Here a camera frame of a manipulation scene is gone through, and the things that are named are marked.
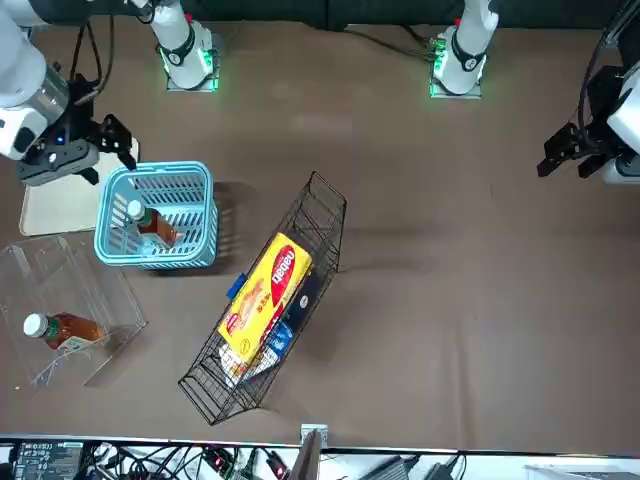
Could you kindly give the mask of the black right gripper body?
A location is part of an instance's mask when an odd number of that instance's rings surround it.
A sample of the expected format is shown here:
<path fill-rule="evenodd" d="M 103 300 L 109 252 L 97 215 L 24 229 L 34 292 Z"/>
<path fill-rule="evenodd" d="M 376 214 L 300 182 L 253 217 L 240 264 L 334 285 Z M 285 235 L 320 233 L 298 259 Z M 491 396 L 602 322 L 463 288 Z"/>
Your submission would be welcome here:
<path fill-rule="evenodd" d="M 99 160 L 99 125 L 94 103 L 76 102 L 88 94 L 95 81 L 76 74 L 58 87 L 51 75 L 28 105 L 41 114 L 47 126 L 18 162 L 18 179 L 28 186 L 40 186 L 89 167 Z"/>

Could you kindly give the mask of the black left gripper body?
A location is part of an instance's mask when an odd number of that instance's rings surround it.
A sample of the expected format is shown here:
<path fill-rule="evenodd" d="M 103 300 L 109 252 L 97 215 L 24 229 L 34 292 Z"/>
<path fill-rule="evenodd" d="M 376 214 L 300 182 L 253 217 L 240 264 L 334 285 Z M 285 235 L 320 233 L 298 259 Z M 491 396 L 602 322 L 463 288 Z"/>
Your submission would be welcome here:
<path fill-rule="evenodd" d="M 591 120 L 587 123 L 582 146 L 587 154 L 609 154 L 616 151 L 621 141 L 608 126 L 624 80 L 621 66 L 605 65 L 587 83 L 587 99 Z"/>

